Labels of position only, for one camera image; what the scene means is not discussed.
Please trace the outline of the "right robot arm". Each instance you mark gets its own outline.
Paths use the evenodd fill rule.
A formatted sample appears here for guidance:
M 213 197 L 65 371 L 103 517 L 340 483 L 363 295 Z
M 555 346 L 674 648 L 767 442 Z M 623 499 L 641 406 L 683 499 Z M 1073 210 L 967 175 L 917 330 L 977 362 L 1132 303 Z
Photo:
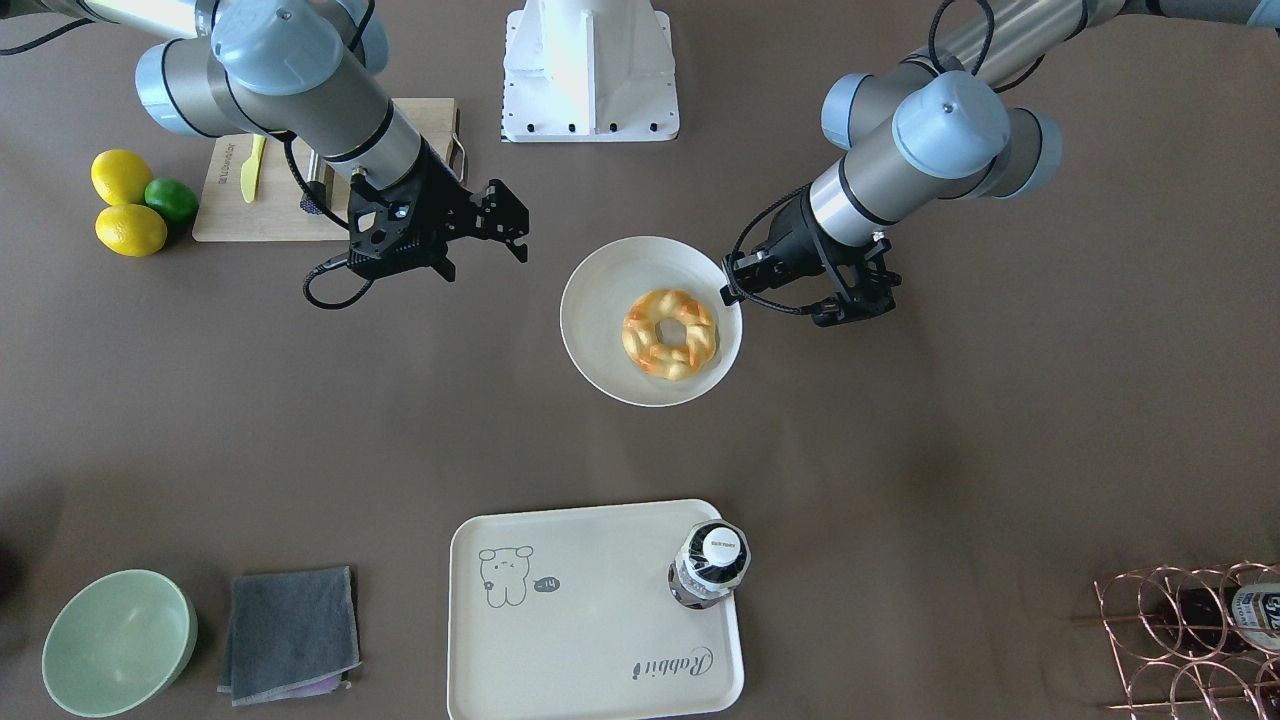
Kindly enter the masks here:
M 387 32 L 370 1 L 5 1 L 157 36 L 134 70 L 143 109 L 188 136 L 289 133 L 349 183 L 348 251 L 325 264 L 366 282 L 428 268 L 452 241 L 529 251 L 529 210 L 498 179 L 470 191 L 378 83 Z

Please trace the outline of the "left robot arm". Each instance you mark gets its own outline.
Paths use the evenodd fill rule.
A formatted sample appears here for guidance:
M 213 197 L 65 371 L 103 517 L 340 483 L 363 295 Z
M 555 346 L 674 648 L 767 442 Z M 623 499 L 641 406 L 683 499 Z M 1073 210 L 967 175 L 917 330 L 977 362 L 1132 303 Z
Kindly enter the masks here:
M 1012 199 L 1044 186 L 1062 160 L 1048 117 L 1009 108 L 1052 47 L 1117 15 L 1277 27 L 1275 1 L 983 1 L 980 15 L 887 74 L 829 88 L 820 127 L 841 158 L 767 208 L 767 240 L 722 261 L 726 306 L 753 302 L 828 327 L 883 315 L 901 279 L 886 265 L 888 229 L 936 199 Z

